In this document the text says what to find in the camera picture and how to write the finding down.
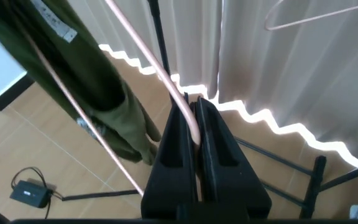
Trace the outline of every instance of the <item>black cord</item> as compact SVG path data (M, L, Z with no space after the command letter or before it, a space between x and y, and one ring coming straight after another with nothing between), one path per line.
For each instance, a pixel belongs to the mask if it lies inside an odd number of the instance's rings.
M15 176L12 178L12 182L11 182L11 187L12 189L14 189L16 187L16 179L17 176L19 176L19 174L21 174L23 171L26 170L32 170L35 173L38 174L38 176L41 178L42 180L42 184L44 185L44 187L47 189L47 182L45 181L44 175L42 174L41 170L38 167L26 167L21 169L18 173L15 174ZM132 195L132 194L138 194L137 190L123 190L120 192L100 192L100 193L92 193L92 194L83 194L83 195L72 195L72 196L66 196L63 197L60 193L51 190L51 196L56 197L57 199L61 200L62 202L66 202L69 200L80 200L80 199L87 199L87 198L100 198L100 197L115 197L115 196L122 196L122 195ZM49 199L48 204L47 204L47 213L45 215L45 219L48 218L49 215L49 210L50 210L50 203L51 200Z
M11 181L11 187L12 189L14 189L16 187L16 179L17 179L17 176L19 174L21 174L23 171L26 171L26 170L32 170L34 172L36 172L38 174L38 176L41 178L42 180L42 184L44 185L44 187L47 189L47 183L45 181L45 178L44 178L44 175L42 174L41 170L38 168L38 167L26 167L26 168L23 168L21 169L19 172L17 172L15 174L15 176L12 178L12 181ZM48 205L47 205L47 213L45 214L45 219L48 218L48 215L49 215L49 210L50 210L50 199L48 201Z

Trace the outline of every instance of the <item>white tag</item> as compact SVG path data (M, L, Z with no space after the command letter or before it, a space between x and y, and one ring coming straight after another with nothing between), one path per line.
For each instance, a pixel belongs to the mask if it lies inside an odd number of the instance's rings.
M56 32L59 37L62 37L68 43L74 39L74 37L77 35L77 31L61 21L55 15L55 13L53 13L44 2L42 2L42 0L31 0L31 3L40 12L43 19L45 19L47 24Z

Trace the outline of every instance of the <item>black metal frame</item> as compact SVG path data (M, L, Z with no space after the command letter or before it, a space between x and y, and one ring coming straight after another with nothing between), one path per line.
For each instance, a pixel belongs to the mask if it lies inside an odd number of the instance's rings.
M164 69L168 72L168 74L170 74L167 50L165 48L165 42L164 42L161 19L160 19L160 9L158 6L158 0L148 0L148 1L149 1L149 5L150 5L150 11L151 11L153 19L154 19L154 26L155 26L155 30L157 33L158 45L159 45L160 51L161 51L161 58L162 58L163 66L164 66ZM326 165L326 157L325 156L318 156L314 161L313 170L309 170L309 169L299 166L291 161L288 161L278 155L268 152L265 149L262 149L262 148L257 147L249 142L246 142L240 138L236 138L236 141L237 141L237 143L239 143L245 147L255 150L265 156L268 156L278 162L281 162L282 164L285 164L291 168L294 168L294 169L310 176L310 182L309 182L308 190L306 191L304 200L300 200L300 199L298 199L298 198L296 198L280 189L275 188L274 186L271 186L265 182L262 182L264 187L267 190L270 190L273 193L300 206L302 208L301 213L300 213L300 218L311 218L312 217L313 212L314 212L314 206L316 204L316 199L320 192L330 189L332 187L335 187L339 184L343 184L347 181L350 181L350 180L358 177L358 168L357 168L357 169L350 171L347 174L344 174L334 180L331 180L331 181L321 185L321 183L323 181L324 168Z

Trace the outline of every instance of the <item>sunlight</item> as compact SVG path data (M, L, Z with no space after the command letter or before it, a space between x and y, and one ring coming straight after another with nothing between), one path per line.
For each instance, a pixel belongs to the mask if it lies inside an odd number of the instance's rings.
M116 59L124 59L130 66L138 67L139 72L144 75L151 75L155 73L153 67L142 68L138 58L128 58L127 54L124 51L113 52L109 45L100 44L101 50L105 50L110 53L110 55ZM204 85L192 85L192 86L180 86L179 74L171 75L171 79L176 83L176 86L179 92L187 92L190 94L201 94L205 99L212 102L219 111L228 111L236 110L241 115L244 121L248 123L257 123L259 121L265 121L270 129L275 134L290 134L290 133L299 133L308 145L312 148L321 150L321 151L336 151L342 157L344 161L349 163L354 167L358 167L358 158L354 157L346 145L343 142L320 142L317 141L315 136L301 123L291 124L285 127L278 127L276 120L274 119L272 113L268 109L263 109L257 113L249 114L246 110L246 104L241 100L230 101L226 103L219 103L219 91L216 93L216 96L213 99L208 98L208 90Z

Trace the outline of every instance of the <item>curtain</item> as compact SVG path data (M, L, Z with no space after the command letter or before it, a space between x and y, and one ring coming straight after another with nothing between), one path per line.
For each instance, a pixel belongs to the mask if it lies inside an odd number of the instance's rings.
M69 0L94 38L150 64L103 0ZM160 59L146 0L115 0ZM172 73L180 85L205 85L219 102L269 109L279 126L304 124L321 142L343 141L358 158L358 10L267 31L276 0L159 1ZM358 5L356 0L284 1L281 25Z

